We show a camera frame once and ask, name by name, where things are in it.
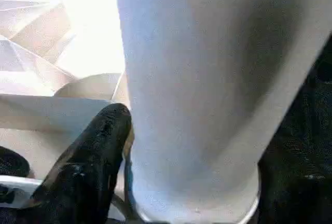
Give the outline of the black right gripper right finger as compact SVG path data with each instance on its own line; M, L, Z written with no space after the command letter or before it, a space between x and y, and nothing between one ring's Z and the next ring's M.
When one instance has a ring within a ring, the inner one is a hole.
M258 166L258 223L331 223L331 174L300 140L274 137Z

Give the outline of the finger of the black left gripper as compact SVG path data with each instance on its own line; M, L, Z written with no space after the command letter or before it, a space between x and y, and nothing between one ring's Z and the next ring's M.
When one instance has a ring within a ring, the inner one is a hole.
M28 161L13 150L1 146L1 175L28 177Z
M15 188L0 185L0 203L12 204L15 199Z

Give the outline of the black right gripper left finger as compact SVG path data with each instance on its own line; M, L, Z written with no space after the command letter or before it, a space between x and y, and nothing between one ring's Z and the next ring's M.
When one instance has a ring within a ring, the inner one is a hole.
M130 130L125 105L104 107L17 211L16 223L105 223Z

